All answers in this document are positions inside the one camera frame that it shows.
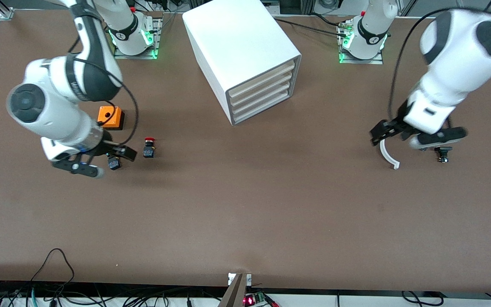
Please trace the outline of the orange button enclosure box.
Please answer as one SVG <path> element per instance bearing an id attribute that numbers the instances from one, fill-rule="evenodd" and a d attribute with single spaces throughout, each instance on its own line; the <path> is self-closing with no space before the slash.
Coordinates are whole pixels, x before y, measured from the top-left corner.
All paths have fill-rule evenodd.
<path id="1" fill-rule="evenodd" d="M 99 108 L 97 122 L 106 130 L 123 130 L 125 113 L 120 107 L 109 105 Z"/>

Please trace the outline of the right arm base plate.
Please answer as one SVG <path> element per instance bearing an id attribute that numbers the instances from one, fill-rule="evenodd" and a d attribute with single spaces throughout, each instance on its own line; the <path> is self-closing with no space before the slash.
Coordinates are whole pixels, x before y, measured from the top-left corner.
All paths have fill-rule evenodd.
<path id="1" fill-rule="evenodd" d="M 138 55 L 125 55 L 117 47 L 115 47 L 115 59 L 156 60 L 158 58 L 164 18 L 153 18 L 152 16 L 146 16 L 146 19 L 147 21 L 144 24 L 148 31 L 144 32 L 143 37 L 148 44 L 147 49 Z"/>

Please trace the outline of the circuit board with red light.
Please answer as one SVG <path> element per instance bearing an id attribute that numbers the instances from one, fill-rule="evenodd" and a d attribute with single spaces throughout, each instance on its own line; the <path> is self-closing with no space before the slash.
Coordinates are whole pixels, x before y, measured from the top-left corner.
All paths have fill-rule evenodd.
<path id="1" fill-rule="evenodd" d="M 263 292 L 249 293 L 244 296 L 243 307 L 253 307 L 255 305 L 265 302 L 266 302 L 266 297 Z"/>

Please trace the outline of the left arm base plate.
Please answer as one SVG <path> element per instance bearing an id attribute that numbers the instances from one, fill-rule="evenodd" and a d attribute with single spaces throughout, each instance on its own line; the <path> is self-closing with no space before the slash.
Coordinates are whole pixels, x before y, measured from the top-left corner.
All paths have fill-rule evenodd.
<path id="1" fill-rule="evenodd" d="M 344 35 L 343 37 L 338 37 L 338 54 L 339 54 L 339 63 L 340 64 L 383 64 L 383 56 L 382 50 L 384 48 L 384 42 L 387 39 L 387 35 L 383 37 L 383 39 L 377 43 L 376 45 L 366 45 L 366 47 L 362 46 L 363 49 L 372 50 L 372 46 L 377 47 L 377 53 L 373 58 L 362 59 L 357 58 L 351 52 L 349 52 L 349 47 L 352 44 L 353 39 L 356 37 L 353 31 L 353 27 L 355 24 L 353 23 L 353 19 L 346 20 L 336 27 L 337 33 Z"/>

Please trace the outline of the white post mounting bracket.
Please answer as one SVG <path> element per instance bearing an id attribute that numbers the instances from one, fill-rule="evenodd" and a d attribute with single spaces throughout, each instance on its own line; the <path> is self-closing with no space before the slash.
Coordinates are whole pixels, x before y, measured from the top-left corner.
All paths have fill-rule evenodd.
<path id="1" fill-rule="evenodd" d="M 233 282 L 234 278 L 236 277 L 236 273 L 228 273 L 228 286 L 231 285 L 231 283 Z M 252 275 L 251 274 L 245 274 L 246 276 L 246 280 L 245 280 L 245 285 L 247 287 L 251 287 L 252 286 Z"/>

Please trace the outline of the white curved plastic bracket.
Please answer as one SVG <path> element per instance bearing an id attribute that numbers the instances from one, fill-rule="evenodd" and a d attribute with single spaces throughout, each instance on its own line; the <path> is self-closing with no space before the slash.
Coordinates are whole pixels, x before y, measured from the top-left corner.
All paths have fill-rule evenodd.
<path id="1" fill-rule="evenodd" d="M 394 159 L 390 153 L 388 152 L 387 150 L 387 147 L 386 147 L 386 140 L 383 139 L 380 141 L 379 143 L 379 149 L 380 149 L 380 152 L 382 154 L 382 157 L 388 162 L 390 163 L 392 166 L 393 166 L 393 170 L 398 170 L 401 163 L 399 161 L 397 161 L 396 159 Z"/>

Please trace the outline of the black button part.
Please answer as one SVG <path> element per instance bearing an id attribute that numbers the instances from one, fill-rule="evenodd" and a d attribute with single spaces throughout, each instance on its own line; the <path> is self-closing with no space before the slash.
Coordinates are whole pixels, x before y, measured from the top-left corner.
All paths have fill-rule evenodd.
<path id="1" fill-rule="evenodd" d="M 434 151 L 436 152 L 438 156 L 438 161 L 440 163 L 448 163 L 448 152 L 452 151 L 452 147 L 450 146 L 438 146 L 434 148 Z"/>

